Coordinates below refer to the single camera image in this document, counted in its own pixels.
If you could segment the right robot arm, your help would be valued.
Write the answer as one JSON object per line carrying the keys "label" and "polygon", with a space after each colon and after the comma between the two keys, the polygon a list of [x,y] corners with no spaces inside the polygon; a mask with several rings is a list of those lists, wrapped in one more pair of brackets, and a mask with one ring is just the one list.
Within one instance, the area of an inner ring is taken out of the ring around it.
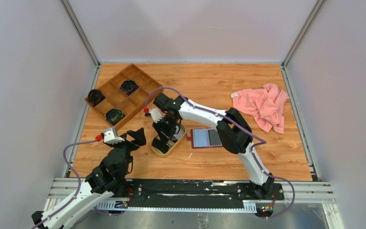
{"label": "right robot arm", "polygon": [[163,93],[156,96],[153,109],[144,108],[146,117],[153,119],[152,127],[157,136],[151,146],[157,153],[168,154],[179,138],[181,121],[190,120],[214,129],[228,152],[237,155],[250,177],[251,192],[259,199],[272,193],[275,179],[263,165],[255,150],[254,138],[249,124],[235,108],[218,110],[200,105],[178,96],[172,99]]}

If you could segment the silver VIP card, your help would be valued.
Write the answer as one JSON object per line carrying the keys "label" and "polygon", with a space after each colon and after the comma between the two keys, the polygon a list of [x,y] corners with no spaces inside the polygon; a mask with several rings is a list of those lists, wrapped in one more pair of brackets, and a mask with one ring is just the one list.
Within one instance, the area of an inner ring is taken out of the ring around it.
{"label": "silver VIP card", "polygon": [[215,129],[208,129],[209,145],[212,147],[222,146],[219,134]]}

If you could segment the beige oval tray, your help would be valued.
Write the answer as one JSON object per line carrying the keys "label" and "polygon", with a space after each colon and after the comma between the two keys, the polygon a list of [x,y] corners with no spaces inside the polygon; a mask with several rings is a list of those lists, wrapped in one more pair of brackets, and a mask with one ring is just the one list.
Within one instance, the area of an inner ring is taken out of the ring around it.
{"label": "beige oval tray", "polygon": [[[157,153],[155,153],[155,151],[153,150],[152,148],[152,140],[150,142],[150,149],[158,156],[160,157],[167,157],[168,155],[170,155],[172,153],[172,151],[182,142],[183,139],[185,139],[186,137],[186,128],[183,124],[181,124],[181,129],[180,129],[180,132],[178,134],[176,134],[177,137],[178,137],[178,142],[173,146],[173,147],[169,147],[167,146],[167,153],[164,154],[164,155],[159,155]],[[162,141],[165,141],[167,142],[169,138],[160,138]]]}

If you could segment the red leather card holder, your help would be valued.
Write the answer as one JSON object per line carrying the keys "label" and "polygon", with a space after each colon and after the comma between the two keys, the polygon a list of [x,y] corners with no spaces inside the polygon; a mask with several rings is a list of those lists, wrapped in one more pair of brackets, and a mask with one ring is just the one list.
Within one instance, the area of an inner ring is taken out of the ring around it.
{"label": "red leather card holder", "polygon": [[209,145],[209,137],[207,131],[208,129],[205,128],[190,130],[189,135],[186,137],[186,140],[191,142],[192,148],[213,148]]}

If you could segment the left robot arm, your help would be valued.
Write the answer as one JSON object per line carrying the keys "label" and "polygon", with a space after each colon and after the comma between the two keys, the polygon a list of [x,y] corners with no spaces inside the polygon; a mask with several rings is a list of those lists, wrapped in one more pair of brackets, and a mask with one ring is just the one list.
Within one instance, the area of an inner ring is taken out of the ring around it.
{"label": "left robot arm", "polygon": [[111,147],[97,167],[59,204],[32,214],[35,229],[69,229],[100,202],[127,193],[126,175],[133,165],[132,151],[146,145],[144,128],[118,135],[115,127],[105,129],[92,141]]}

